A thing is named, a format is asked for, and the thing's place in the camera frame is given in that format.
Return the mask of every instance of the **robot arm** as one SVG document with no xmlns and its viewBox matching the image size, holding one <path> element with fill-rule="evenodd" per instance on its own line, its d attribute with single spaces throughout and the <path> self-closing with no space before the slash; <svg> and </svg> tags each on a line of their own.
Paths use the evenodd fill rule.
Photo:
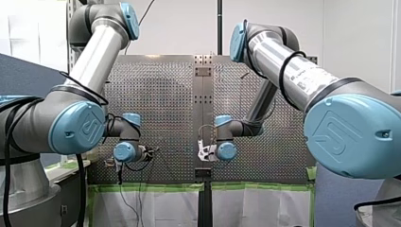
<svg viewBox="0 0 401 227">
<path fill-rule="evenodd" d="M 307 146 L 318 162 L 350 178 L 385 179 L 401 174 L 401 102 L 356 78 L 339 79 L 302 56 L 286 28 L 239 24 L 231 40 L 231 58 L 265 76 L 245 120 L 218 116 L 219 150 L 244 132 L 244 122 L 260 119 L 278 87 L 304 113 Z"/>
<path fill-rule="evenodd" d="M 80 8 L 71 20 L 69 36 L 73 47 L 85 48 L 70 74 L 73 80 L 67 79 L 63 85 L 54 87 L 43 102 L 24 114 L 13 131 L 15 151 L 11 158 L 26 155 L 21 151 L 73 154 L 94 148 L 106 129 L 105 113 L 98 96 L 94 95 L 102 92 L 118 51 L 124 49 L 129 40 L 136 40 L 138 35 L 136 16 L 130 5 Z M 2 125 L 6 124 L 9 111 L 0 113 Z M 119 131 L 128 131 L 123 128 L 130 127 L 126 124 L 116 126 Z"/>
</svg>

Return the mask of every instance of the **vertical metal bar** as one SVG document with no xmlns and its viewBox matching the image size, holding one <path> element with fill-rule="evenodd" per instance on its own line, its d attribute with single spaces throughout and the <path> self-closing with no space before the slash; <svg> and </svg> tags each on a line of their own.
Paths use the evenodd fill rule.
<svg viewBox="0 0 401 227">
<path fill-rule="evenodd" d="M 218 55 L 223 54 L 223 0 L 218 0 Z"/>
<path fill-rule="evenodd" d="M 209 75 L 203 77 L 203 124 L 214 125 L 213 119 L 213 57 L 211 55 L 203 55 L 203 67 L 209 70 Z M 213 129 L 205 128 L 203 130 L 203 142 L 212 145 Z M 212 169 L 212 163 L 204 163 L 205 168 Z M 212 176 L 204 177 L 204 225 L 213 227 L 213 203 L 212 203 Z"/>
</svg>

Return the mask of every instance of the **gray panel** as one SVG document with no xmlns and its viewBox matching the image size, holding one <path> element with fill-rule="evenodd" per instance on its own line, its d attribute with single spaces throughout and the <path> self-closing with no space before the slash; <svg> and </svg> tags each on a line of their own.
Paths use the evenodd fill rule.
<svg viewBox="0 0 401 227">
<path fill-rule="evenodd" d="M 217 114 L 242 118 L 251 106 L 261 80 L 254 74 L 241 79 L 250 70 L 228 57 L 214 56 L 212 62 L 211 77 L 195 76 L 196 67 L 208 67 L 195 56 L 120 56 L 114 65 L 111 84 L 105 89 L 109 112 L 141 114 L 141 143 L 161 149 L 144 172 L 143 179 L 148 182 L 194 182 L 195 166 L 210 166 L 194 155 L 199 126 L 213 124 Z M 203 129 L 205 145 L 211 132 L 210 128 Z M 117 181 L 114 167 L 103 163 L 112 157 L 116 143 L 117 139 L 111 138 L 99 147 L 99 161 L 89 169 L 90 183 Z M 224 166 L 214 169 L 214 181 L 306 183 L 305 168 L 315 165 L 303 137 L 303 116 L 281 96 L 265 123 L 265 133 L 237 138 L 235 143 L 238 156 L 227 166 L 214 164 Z M 139 168 L 142 164 L 131 166 Z M 137 182 L 140 173 L 125 171 L 123 179 Z"/>
<path fill-rule="evenodd" d="M 250 108 L 262 79 L 244 64 L 214 57 L 214 116 L 230 114 L 241 119 Z M 244 79 L 241 76 L 250 73 Z M 253 138 L 236 138 L 237 157 L 224 168 L 215 168 L 214 181 L 306 183 L 305 168 L 314 166 L 303 136 L 303 115 L 281 95 L 276 97 L 265 132 Z"/>
<path fill-rule="evenodd" d="M 194 182 L 193 62 L 193 56 L 121 56 L 109 76 L 109 113 L 141 114 L 140 143 L 160 148 L 144 170 L 143 179 L 149 182 Z M 102 162 L 113 155 L 116 143 L 110 138 L 99 147 L 99 162 L 89 169 L 90 183 L 117 181 L 115 168 Z M 123 179 L 139 181 L 140 173 L 124 171 Z"/>
</svg>

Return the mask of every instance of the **white wall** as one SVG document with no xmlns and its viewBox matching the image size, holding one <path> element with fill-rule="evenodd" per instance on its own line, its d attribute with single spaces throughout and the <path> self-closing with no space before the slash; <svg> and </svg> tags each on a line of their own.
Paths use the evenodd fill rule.
<svg viewBox="0 0 401 227">
<path fill-rule="evenodd" d="M 149 1 L 127 0 L 141 18 Z M 223 1 L 223 54 L 229 54 L 235 25 L 252 23 L 291 28 L 308 55 L 323 56 L 323 0 Z M 210 54 L 217 52 L 217 0 L 156 0 L 128 54 Z"/>
<path fill-rule="evenodd" d="M 66 2 L 0 2 L 0 53 L 66 71 Z"/>
<path fill-rule="evenodd" d="M 393 49 L 392 49 L 392 91 L 401 90 L 401 4 L 394 0 Z"/>
<path fill-rule="evenodd" d="M 324 0 L 324 68 L 389 92 L 392 18 L 393 0 Z"/>
</svg>

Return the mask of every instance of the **silver arm tube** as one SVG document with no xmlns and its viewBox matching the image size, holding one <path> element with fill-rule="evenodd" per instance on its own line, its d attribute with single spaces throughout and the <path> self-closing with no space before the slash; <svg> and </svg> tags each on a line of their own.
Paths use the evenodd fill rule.
<svg viewBox="0 0 401 227">
<path fill-rule="evenodd" d="M 272 38 L 266 33 L 269 31 L 261 32 L 252 38 L 249 41 L 249 48 L 256 70 L 278 87 L 284 60 L 294 51 L 283 45 L 281 40 Z M 286 94 L 302 111 L 315 95 L 338 80 L 317 64 L 299 56 L 291 60 L 284 73 Z"/>
<path fill-rule="evenodd" d="M 128 39 L 125 31 L 118 31 L 110 25 L 96 26 L 95 33 L 80 55 L 70 77 L 100 94 L 112 71 L 124 39 Z M 77 86 L 70 79 L 64 85 Z"/>
</svg>

